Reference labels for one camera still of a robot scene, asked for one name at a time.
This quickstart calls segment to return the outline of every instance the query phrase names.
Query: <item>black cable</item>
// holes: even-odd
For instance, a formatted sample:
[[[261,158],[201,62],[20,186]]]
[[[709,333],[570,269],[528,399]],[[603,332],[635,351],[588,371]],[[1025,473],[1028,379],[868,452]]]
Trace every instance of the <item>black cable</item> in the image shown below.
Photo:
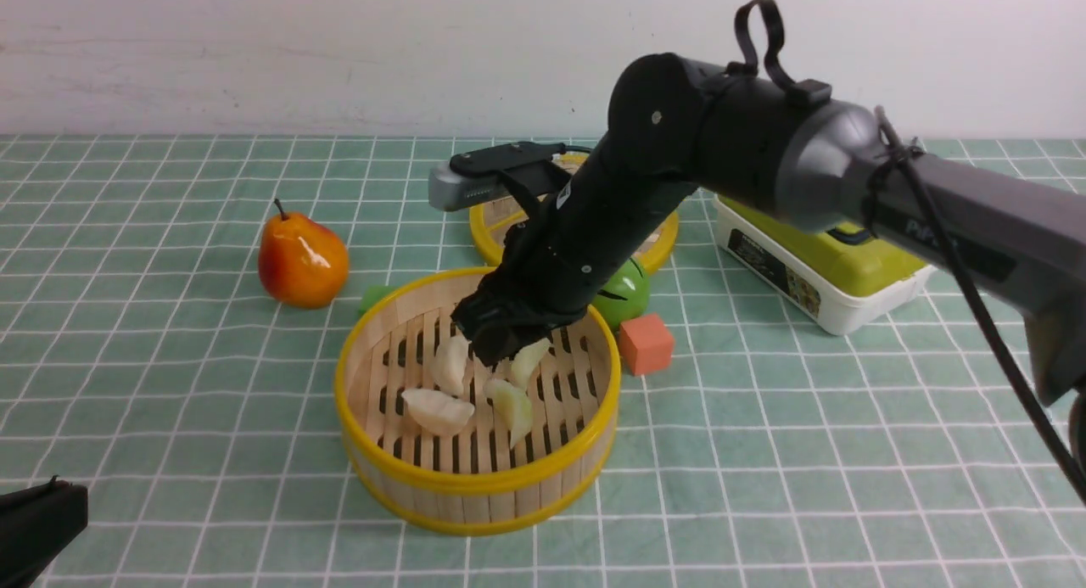
[[[897,136],[894,127],[891,126],[889,121],[886,118],[886,112],[882,107],[875,107],[875,116],[879,120],[883,135],[886,137],[886,141],[889,143],[889,148],[897,153],[907,150],[909,147],[901,143],[899,136]],[[901,170],[905,178],[907,178],[909,187],[917,198],[917,203],[920,205],[921,213],[927,221],[927,224],[931,225],[932,232],[935,234],[935,240],[938,242],[947,260],[950,274],[954,275],[958,282],[958,286],[961,287],[962,293],[965,295],[965,301],[969,303],[969,308],[973,310],[973,316],[976,318],[984,338],[988,341],[988,346],[992,347],[992,352],[996,355],[996,361],[1002,367],[1003,374],[1007,375],[1007,379],[1011,384],[1011,388],[1014,389],[1019,401],[1025,408],[1030,420],[1033,421],[1037,433],[1040,434],[1040,437],[1045,441],[1045,446],[1048,447],[1052,456],[1056,458],[1056,462],[1062,468],[1068,480],[1071,481],[1071,487],[1074,487],[1078,498],[1086,504],[1086,476],[1083,475],[1082,466],[1074,460],[1071,452],[1068,451],[1066,446],[1063,446],[1063,441],[1060,440],[1055,426],[1052,426],[1048,416],[1045,415],[1045,411],[1033,395],[1030,384],[1019,368],[1018,363],[1014,362],[1014,356],[1011,354],[1010,349],[1007,348],[999,330],[996,328],[996,324],[988,313],[987,305],[981,299],[981,293],[977,291],[976,285],[973,283],[969,271],[967,271],[961,258],[958,255],[957,248],[955,248],[949,235],[943,227],[943,221],[936,213],[934,202],[927,192],[926,186],[920,182],[920,175],[912,167],[910,158],[900,158],[897,166]]]

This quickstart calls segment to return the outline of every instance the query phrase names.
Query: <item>white dumpling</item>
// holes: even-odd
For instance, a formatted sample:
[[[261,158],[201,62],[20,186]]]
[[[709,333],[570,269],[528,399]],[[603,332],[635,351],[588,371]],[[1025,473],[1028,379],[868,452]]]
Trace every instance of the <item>white dumpling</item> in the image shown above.
[[[509,429],[509,448],[517,446],[532,430],[532,400],[525,391],[501,378],[488,380],[483,393]]]
[[[449,395],[464,395],[464,370],[468,364],[468,339],[453,336],[438,346],[430,375],[439,389]]]
[[[401,393],[404,410],[418,426],[435,436],[460,433],[475,414],[475,405],[435,389],[407,389]]]
[[[522,391],[528,390],[529,385],[531,385],[532,374],[550,350],[551,340],[541,338],[520,349],[516,356],[513,356],[513,364],[509,365],[509,376],[512,376],[513,384],[517,388]]]

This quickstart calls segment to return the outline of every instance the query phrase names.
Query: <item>bamboo steamer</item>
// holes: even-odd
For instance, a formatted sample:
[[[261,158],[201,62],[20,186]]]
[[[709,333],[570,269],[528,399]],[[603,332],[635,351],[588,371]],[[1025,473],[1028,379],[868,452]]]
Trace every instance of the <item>bamboo steamer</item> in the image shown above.
[[[336,405],[363,486],[393,514],[430,530],[494,535],[557,514],[598,476],[615,438],[621,364],[595,309],[552,333],[529,386],[534,425],[509,448],[508,428],[482,393],[490,370],[469,358],[462,399],[475,415],[455,437],[426,434],[404,411],[406,388],[434,388],[429,363],[450,318],[492,267],[431,275],[377,302],[340,353]],[[508,379],[507,364],[495,376]]]
[[[566,153],[554,164],[573,174],[588,159],[586,153]],[[468,209],[468,225],[476,250],[489,265],[502,262],[505,233],[513,225],[526,221],[525,211],[513,197],[505,197]],[[674,249],[679,237],[679,213],[673,212],[653,232],[633,253],[648,274],[655,274]]]

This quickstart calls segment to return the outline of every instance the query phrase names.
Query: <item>robotic arm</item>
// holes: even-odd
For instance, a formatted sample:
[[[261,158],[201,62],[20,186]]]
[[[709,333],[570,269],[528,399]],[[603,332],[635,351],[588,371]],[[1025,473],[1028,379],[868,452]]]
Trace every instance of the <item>robotic arm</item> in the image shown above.
[[[747,28],[756,7],[769,36],[768,80],[758,76]],[[452,315],[476,356],[493,366],[580,320],[614,272],[698,188],[804,232],[850,221],[955,275],[1086,502],[1082,468],[1038,403],[1086,387],[1086,196],[923,153],[901,143],[881,109],[834,100],[822,82],[792,79],[776,58],[784,29],[773,0],[742,7],[735,32],[742,63],[665,53],[630,64],[611,95],[608,132],[564,185],[527,176],[528,163],[547,154],[533,143],[457,155],[434,171],[430,200],[439,209],[507,192],[529,215],[510,229],[500,266]],[[1022,314],[1036,397],[977,287]],[[1072,434],[1073,449],[1076,439]]]

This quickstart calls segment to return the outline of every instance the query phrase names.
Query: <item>plastic container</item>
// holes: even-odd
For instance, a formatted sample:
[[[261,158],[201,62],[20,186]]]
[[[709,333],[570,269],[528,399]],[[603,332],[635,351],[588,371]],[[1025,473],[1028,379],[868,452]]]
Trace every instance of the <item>plastic container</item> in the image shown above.
[[[358,479],[393,514],[439,533],[493,535],[557,514],[599,475],[618,422],[618,347],[594,309],[553,333],[528,391],[535,423],[512,451],[508,428],[482,393],[490,371],[481,363],[472,361],[463,396],[475,415],[457,436],[424,434],[405,415],[400,393],[433,388],[427,367],[453,330],[450,314],[490,271],[442,272],[384,297],[352,329],[336,370],[336,406]]]
[[[555,161],[555,164],[577,172],[588,159],[585,153],[566,153]],[[505,233],[513,225],[525,221],[525,212],[512,197],[501,198],[468,209],[468,224],[471,239],[482,259],[496,266],[502,262],[505,249]],[[679,213],[673,212],[656,230],[642,242],[634,253],[648,274],[655,274],[671,257],[675,239],[679,237]]]
[[[714,205],[717,243],[835,336],[912,301],[935,272],[853,225],[805,234],[718,196]]]

